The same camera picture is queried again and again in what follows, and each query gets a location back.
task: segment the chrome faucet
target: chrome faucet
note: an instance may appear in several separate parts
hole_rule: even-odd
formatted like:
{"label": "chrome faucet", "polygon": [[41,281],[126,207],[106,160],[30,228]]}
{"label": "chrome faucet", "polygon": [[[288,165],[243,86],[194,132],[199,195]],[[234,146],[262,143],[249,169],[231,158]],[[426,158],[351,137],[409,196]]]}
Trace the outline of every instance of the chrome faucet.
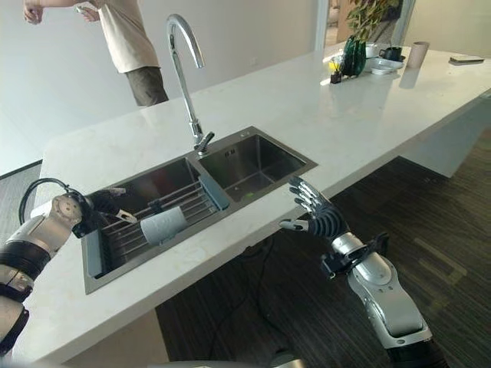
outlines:
{"label": "chrome faucet", "polygon": [[191,55],[193,56],[194,63],[197,68],[202,68],[205,66],[203,56],[201,55],[201,50],[194,37],[193,30],[187,23],[187,21],[178,14],[172,14],[167,19],[167,40],[169,42],[169,51],[174,62],[174,67],[176,68],[176,74],[179,79],[179,84],[181,86],[181,91],[183,92],[184,104],[186,105],[187,113],[189,115],[189,125],[191,126],[191,131],[194,137],[194,149],[198,151],[199,155],[203,155],[206,151],[209,141],[215,136],[214,132],[210,132],[203,135],[201,130],[201,124],[196,117],[194,112],[193,103],[191,102],[191,97],[189,96],[189,91],[187,90],[186,79],[184,78],[183,66],[179,59],[176,49],[176,27],[179,27],[183,33],[184,39],[186,40],[187,46]]}

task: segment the plate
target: plate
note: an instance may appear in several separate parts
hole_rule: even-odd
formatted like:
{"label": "plate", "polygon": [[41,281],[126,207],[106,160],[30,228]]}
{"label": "plate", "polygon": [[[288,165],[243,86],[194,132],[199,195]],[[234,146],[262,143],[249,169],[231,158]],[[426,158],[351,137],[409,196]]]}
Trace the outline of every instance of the plate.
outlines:
{"label": "plate", "polygon": [[394,73],[395,71],[396,70],[393,67],[384,67],[382,65],[371,68],[372,74],[377,74],[377,75],[390,74],[390,73]]}
{"label": "plate", "polygon": [[393,61],[382,57],[376,57],[372,60],[372,67],[391,67],[393,69],[401,69],[404,66],[402,61]]}

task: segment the stainless steel sink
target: stainless steel sink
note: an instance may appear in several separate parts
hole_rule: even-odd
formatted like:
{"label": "stainless steel sink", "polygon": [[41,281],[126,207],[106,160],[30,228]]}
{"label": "stainless steel sink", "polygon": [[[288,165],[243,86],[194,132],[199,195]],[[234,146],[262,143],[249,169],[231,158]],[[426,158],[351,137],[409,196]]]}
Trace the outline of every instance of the stainless steel sink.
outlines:
{"label": "stainless steel sink", "polygon": [[250,127],[111,187],[127,190],[117,204],[139,221],[179,206],[188,227],[160,245],[147,243],[140,223],[101,216],[82,239],[89,294],[186,238],[282,186],[316,164]]}
{"label": "stainless steel sink", "polygon": [[235,202],[257,196],[306,164],[259,133],[230,143],[199,163]]}

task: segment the white cloth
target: white cloth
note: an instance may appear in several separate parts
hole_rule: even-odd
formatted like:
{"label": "white cloth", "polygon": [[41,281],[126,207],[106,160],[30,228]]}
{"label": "white cloth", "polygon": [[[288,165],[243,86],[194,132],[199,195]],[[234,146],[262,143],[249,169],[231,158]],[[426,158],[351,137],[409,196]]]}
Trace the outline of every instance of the white cloth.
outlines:
{"label": "white cloth", "polygon": [[159,67],[137,0],[96,0],[91,3],[98,8],[107,47],[118,72]]}

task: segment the robot finger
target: robot finger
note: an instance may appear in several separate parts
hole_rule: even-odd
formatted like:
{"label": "robot finger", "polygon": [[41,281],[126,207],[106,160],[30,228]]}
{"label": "robot finger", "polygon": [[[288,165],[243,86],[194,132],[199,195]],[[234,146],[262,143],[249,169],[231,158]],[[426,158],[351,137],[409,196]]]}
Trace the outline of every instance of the robot finger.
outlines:
{"label": "robot finger", "polygon": [[294,220],[287,218],[285,220],[281,220],[279,225],[282,228],[286,228],[287,230],[293,230],[294,232],[307,232],[308,231],[308,222],[303,220]]}

